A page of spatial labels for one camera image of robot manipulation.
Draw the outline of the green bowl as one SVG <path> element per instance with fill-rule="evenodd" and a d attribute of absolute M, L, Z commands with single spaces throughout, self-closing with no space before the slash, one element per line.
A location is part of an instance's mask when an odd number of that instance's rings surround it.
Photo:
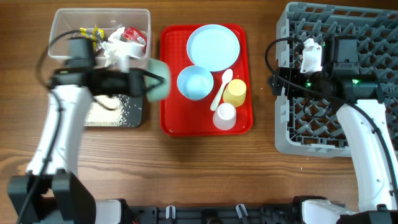
<path fill-rule="evenodd" d="M 170 93 L 171 86 L 169 66 L 165 62 L 150 58 L 147 61 L 146 71 L 154 75 L 154 77 L 145 77 L 146 87 L 152 87 L 152 89 L 146 92 L 147 100 L 155 102 L 166 99 Z"/>

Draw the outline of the white tissue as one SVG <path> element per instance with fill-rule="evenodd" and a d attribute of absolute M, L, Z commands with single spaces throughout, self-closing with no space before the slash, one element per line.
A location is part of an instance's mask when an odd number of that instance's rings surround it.
<path fill-rule="evenodd" d="M 144 55 L 145 45 L 136 41 L 121 40 L 125 27 L 118 28 L 101 43 L 104 50 L 105 67 L 117 66 L 121 72 L 128 72 L 131 58 L 141 58 Z"/>

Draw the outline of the red silver snack wrapper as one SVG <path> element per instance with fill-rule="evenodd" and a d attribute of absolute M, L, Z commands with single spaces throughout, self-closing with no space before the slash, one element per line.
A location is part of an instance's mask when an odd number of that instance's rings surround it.
<path fill-rule="evenodd" d="M 146 46 L 147 46 L 147 36 L 139 29 L 135 27 L 128 27 L 123 32 L 123 37 L 128 42 L 136 42 L 142 45 L 142 52 L 146 53 Z"/>

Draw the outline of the light blue bowl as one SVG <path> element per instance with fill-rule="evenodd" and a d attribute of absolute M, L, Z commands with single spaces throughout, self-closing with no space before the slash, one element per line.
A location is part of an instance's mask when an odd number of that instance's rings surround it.
<path fill-rule="evenodd" d="M 201 66 L 188 66 L 177 77 L 179 92 L 192 101 L 203 100 L 211 93 L 213 87 L 213 75 Z"/>

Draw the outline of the yellow snack wrapper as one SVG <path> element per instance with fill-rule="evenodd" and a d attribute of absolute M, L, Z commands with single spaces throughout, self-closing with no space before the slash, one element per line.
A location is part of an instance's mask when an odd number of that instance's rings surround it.
<path fill-rule="evenodd" d="M 104 30 L 95 26 L 93 29 L 80 28 L 81 35 L 93 41 L 94 51 L 101 49 L 101 43 L 104 41 Z"/>

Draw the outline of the large light blue plate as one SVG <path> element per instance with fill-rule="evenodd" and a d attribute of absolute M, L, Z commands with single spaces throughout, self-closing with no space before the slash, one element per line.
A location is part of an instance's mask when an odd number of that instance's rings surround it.
<path fill-rule="evenodd" d="M 187 40 L 187 55 L 190 61 L 210 72 L 219 72 L 231 67 L 240 54 L 240 43 L 229 28 L 208 24 L 195 29 Z"/>

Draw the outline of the yellow plastic cup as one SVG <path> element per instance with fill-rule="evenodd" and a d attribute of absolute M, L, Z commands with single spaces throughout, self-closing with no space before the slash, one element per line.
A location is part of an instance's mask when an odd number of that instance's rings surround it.
<path fill-rule="evenodd" d="M 246 99 L 246 83 L 240 79 L 231 80 L 224 93 L 223 101 L 232 104 L 235 108 L 241 106 Z"/>

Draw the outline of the white plastic spoon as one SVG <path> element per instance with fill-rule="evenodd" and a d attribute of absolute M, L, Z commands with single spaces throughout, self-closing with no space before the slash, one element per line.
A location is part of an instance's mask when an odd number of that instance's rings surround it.
<path fill-rule="evenodd" d="M 216 96 L 214 97 L 211 106 L 210 106 L 210 110 L 212 111 L 216 111 L 216 109 L 218 108 L 218 105 L 221 101 L 221 97 L 223 95 L 225 86 L 233 79 L 233 71 L 232 69 L 227 69 L 224 71 L 224 73 L 222 74 L 221 77 L 221 86 L 216 94 Z"/>

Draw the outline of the white plastic cup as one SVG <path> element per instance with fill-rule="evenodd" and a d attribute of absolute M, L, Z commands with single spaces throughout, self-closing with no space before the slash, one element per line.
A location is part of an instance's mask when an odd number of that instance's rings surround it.
<path fill-rule="evenodd" d="M 236 108 L 231 103 L 222 103 L 213 115 L 213 124 L 220 130 L 229 130 L 236 124 Z"/>

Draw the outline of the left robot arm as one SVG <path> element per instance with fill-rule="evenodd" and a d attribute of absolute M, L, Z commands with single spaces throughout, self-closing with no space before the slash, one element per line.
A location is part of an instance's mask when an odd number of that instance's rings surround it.
<path fill-rule="evenodd" d="M 25 175 L 11 177 L 8 195 L 18 223 L 98 223 L 97 202 L 78 180 L 78 151 L 95 96 L 150 96 L 167 78 L 141 68 L 58 69 L 45 87 L 49 108 Z"/>

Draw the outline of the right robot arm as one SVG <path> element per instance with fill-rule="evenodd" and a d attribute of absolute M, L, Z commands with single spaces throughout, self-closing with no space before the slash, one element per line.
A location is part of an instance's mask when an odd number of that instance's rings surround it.
<path fill-rule="evenodd" d="M 298 196 L 292 204 L 297 223 L 397 223 L 397 158 L 389 137 L 386 106 L 376 77 L 359 69 L 357 39 L 333 37 L 296 43 L 300 68 L 271 69 L 273 95 L 326 99 L 338 105 L 336 117 L 351 150 L 358 184 L 358 212 L 325 197 Z"/>

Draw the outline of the clear plastic waste bin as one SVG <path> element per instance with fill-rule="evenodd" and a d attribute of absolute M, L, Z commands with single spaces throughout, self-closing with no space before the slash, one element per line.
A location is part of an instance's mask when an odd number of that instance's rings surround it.
<path fill-rule="evenodd" d="M 133 27 L 140 30 L 149 43 L 145 54 L 139 59 L 130 60 L 130 67 L 146 68 L 150 58 L 151 17 L 148 9 L 138 8 L 60 8 L 52 23 L 49 42 L 60 34 L 71 30 L 85 28 L 92 31 L 95 26 L 104 30 L 105 37 L 109 37 L 119 27 Z M 67 39 L 81 36 L 80 33 L 69 34 L 58 40 L 48 50 L 52 59 L 64 63 L 69 59 Z"/>

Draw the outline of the grey dishwasher rack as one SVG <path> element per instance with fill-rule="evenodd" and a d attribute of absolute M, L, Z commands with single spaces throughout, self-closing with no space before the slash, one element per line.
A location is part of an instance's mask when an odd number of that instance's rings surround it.
<path fill-rule="evenodd" d="M 397 146 L 397 11 L 306 2 L 286 5 L 276 25 L 276 37 L 357 38 L 359 68 L 375 75 L 386 96 L 391 141 Z M 313 101 L 281 94 L 275 101 L 275 146 L 279 152 L 316 157 L 351 155 L 336 114 L 324 115 L 327 100 Z"/>

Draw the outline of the red serving tray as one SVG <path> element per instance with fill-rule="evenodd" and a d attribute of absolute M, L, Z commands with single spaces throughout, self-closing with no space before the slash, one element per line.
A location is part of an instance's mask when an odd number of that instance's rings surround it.
<path fill-rule="evenodd" d="M 246 33 L 237 24 L 224 24 L 224 26 L 236 35 L 240 43 L 241 52 L 237 62 L 231 66 L 233 78 L 244 81 L 247 87 L 245 101 L 236 109 L 236 124 L 226 131 L 216 128 L 213 124 L 214 112 L 210 110 L 210 105 L 221 85 L 221 72 L 213 73 L 214 88 L 202 100 L 189 100 L 179 92 L 177 77 L 184 68 L 192 65 L 187 55 L 187 41 L 201 24 L 174 25 L 166 27 L 160 37 L 160 60 L 170 68 L 170 93 L 166 99 L 160 101 L 159 106 L 160 126 L 166 134 L 178 137 L 237 135 L 251 129 L 254 118 Z"/>

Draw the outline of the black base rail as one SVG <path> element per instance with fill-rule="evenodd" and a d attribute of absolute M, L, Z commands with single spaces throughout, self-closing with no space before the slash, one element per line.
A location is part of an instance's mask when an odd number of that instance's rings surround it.
<path fill-rule="evenodd" d="M 156 206 L 131 207 L 134 223 L 143 224 L 207 224 L 207 223 L 303 223 L 298 209 L 291 204 L 275 204 L 250 207 L 177 207 L 158 208 Z"/>

